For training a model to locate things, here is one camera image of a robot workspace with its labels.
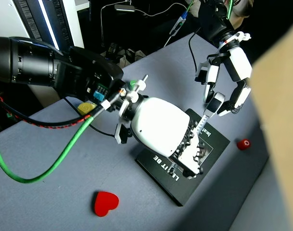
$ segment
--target black box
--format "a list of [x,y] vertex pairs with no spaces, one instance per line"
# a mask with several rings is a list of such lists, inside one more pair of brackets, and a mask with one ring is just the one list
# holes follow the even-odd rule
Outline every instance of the black box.
[[[201,119],[191,109],[188,109],[186,113],[191,119],[196,121],[200,121]],[[164,189],[178,206],[185,205],[189,197],[229,144],[229,140],[208,123],[199,135],[199,139],[200,144],[203,143],[206,149],[205,156],[201,159],[203,162],[201,167],[204,173],[197,175],[196,178],[191,180],[183,177],[181,168],[178,168],[175,174],[170,176],[166,171],[172,161],[148,149],[143,150],[136,159],[138,164]]]

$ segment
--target green cable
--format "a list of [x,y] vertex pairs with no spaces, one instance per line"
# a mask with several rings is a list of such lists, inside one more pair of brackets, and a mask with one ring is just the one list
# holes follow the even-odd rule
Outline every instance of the green cable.
[[76,141],[79,139],[79,137],[85,131],[85,129],[91,124],[91,122],[93,122],[93,120],[94,120],[94,118],[90,117],[82,124],[82,126],[75,133],[75,135],[72,137],[70,142],[66,145],[66,147],[64,148],[64,150],[62,151],[60,156],[56,159],[56,161],[53,163],[53,165],[47,171],[45,171],[43,174],[41,174],[35,178],[32,178],[32,179],[21,178],[8,169],[5,162],[3,161],[1,154],[0,154],[0,167],[3,169],[3,171],[6,173],[7,176],[9,176],[13,180],[20,182],[20,183],[28,184],[28,183],[33,183],[33,182],[44,179],[45,177],[50,175],[59,166],[59,164],[65,159],[65,157],[67,156],[67,154],[69,153],[71,148],[74,146]]
[[233,0],[229,0],[229,9],[228,9],[228,15],[227,15],[228,19],[231,18],[232,9],[233,9]]
[[192,0],[192,1],[190,2],[189,6],[188,6],[188,8],[187,8],[187,12],[190,10],[190,7],[192,6],[193,1],[194,1],[194,0]]

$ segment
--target red dice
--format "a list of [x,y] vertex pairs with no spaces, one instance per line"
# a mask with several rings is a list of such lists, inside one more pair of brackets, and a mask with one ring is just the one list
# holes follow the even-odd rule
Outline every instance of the red dice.
[[242,141],[239,141],[237,143],[237,147],[240,149],[240,150],[245,150],[247,148],[250,148],[251,146],[251,143],[248,139],[243,139]]

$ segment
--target gray table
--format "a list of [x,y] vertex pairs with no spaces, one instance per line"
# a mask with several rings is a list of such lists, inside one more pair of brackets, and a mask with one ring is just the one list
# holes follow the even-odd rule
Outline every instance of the gray table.
[[[145,94],[201,114],[204,88],[194,82],[188,39],[126,67],[124,79],[149,74]],[[192,47],[197,62],[216,52],[198,36]],[[230,96],[234,87],[222,67],[216,90]],[[79,104],[77,99],[70,100]],[[33,118],[62,121],[76,116],[61,100]],[[0,169],[0,231],[228,230],[268,154],[251,99],[238,114],[215,116],[209,122],[231,143],[184,207],[177,207],[135,163],[141,150],[137,141],[132,138],[126,145],[117,145],[113,138],[88,128],[44,181],[20,184]],[[116,123],[117,113],[104,113],[94,125],[113,133]],[[15,173],[31,178],[54,162],[77,128],[50,130],[20,122],[0,133],[0,150]],[[235,140],[243,138],[250,138],[252,147],[240,152]],[[100,190],[120,198],[118,209],[104,218],[95,216],[92,209],[94,193]]]

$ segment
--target red heart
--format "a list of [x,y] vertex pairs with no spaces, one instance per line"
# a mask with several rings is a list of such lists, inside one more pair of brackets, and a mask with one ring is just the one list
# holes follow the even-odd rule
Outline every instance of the red heart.
[[119,200],[116,195],[110,192],[98,192],[95,201],[95,214],[99,217],[104,217],[108,214],[109,210],[116,209]]

